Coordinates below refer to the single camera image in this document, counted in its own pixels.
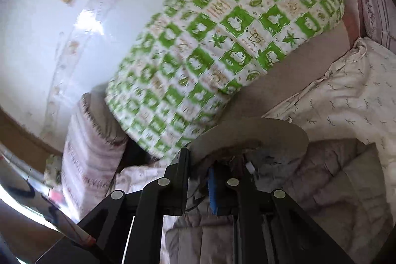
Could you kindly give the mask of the white patterned bed quilt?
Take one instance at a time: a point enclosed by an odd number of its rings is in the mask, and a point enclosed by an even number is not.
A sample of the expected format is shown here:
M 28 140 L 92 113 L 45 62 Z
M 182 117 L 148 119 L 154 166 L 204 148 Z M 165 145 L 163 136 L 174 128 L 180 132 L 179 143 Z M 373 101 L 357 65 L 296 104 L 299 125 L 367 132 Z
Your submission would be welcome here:
M 236 94 L 209 105 L 222 117 Z M 262 116 L 288 120 L 313 141 L 356 137 L 375 143 L 387 191 L 395 193 L 395 54 L 382 45 L 357 40 L 322 77 Z

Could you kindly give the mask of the green white checkered pillow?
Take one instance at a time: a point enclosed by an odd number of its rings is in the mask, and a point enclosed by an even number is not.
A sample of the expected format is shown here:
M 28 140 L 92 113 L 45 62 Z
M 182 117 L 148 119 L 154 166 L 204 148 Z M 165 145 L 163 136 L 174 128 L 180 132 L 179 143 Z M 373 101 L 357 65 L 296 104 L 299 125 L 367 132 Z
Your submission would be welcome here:
M 235 93 L 343 15 L 344 0 L 165 0 L 105 101 L 143 150 L 173 158 L 216 125 Z

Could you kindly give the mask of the pink red folded blanket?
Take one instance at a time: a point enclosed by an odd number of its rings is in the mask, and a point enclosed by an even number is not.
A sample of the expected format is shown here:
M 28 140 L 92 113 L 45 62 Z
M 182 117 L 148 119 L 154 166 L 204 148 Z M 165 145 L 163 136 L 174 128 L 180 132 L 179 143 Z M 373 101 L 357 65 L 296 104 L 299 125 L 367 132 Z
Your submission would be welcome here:
M 262 116 L 283 100 L 303 90 L 322 77 L 330 65 L 352 48 L 365 33 L 361 0 L 344 0 L 342 21 L 301 45 L 269 73 L 242 88 L 227 105 L 222 122 L 244 117 Z

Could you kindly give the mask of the white sleeve with blue print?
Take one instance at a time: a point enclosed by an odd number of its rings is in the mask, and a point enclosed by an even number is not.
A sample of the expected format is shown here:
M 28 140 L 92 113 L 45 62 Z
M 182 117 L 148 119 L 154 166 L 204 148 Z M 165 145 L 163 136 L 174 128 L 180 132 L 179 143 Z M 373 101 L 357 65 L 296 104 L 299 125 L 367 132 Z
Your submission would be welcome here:
M 55 204 L 35 190 L 31 184 L 25 183 L 25 187 L 15 187 L 9 184 L 1 184 L 1 187 L 18 203 L 36 209 L 46 221 L 76 244 L 83 247 L 90 247 L 95 244 L 96 240 L 90 234 L 69 219 Z

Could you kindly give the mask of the striped pink pillow at right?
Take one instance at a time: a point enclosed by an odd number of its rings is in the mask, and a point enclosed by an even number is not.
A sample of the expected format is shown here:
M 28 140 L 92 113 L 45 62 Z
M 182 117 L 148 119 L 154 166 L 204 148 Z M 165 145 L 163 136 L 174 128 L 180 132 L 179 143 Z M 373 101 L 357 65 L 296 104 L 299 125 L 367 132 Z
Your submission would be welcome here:
M 396 12 L 392 0 L 362 0 L 365 30 L 369 38 L 395 53 Z

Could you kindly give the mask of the striped floral pillow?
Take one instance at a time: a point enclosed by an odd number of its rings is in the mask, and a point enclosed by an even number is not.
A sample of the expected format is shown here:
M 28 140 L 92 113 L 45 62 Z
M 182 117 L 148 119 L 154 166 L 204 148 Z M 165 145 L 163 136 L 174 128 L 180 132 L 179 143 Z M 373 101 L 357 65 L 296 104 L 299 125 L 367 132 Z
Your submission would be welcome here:
M 103 94 L 85 93 L 71 115 L 62 154 L 62 193 L 77 220 L 107 195 L 127 135 Z

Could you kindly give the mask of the olive hooded padded jacket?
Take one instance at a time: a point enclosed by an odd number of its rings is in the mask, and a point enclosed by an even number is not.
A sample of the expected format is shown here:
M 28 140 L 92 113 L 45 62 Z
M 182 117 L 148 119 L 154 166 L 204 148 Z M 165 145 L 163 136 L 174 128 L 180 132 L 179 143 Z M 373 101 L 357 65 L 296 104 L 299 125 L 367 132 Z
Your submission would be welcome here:
M 311 142 L 296 125 L 254 118 L 224 123 L 191 142 L 189 211 L 166 231 L 171 263 L 230 263 L 231 222 L 209 211 L 204 173 L 215 161 L 244 156 L 260 191 L 283 190 L 356 263 L 369 263 L 393 227 L 375 144 Z

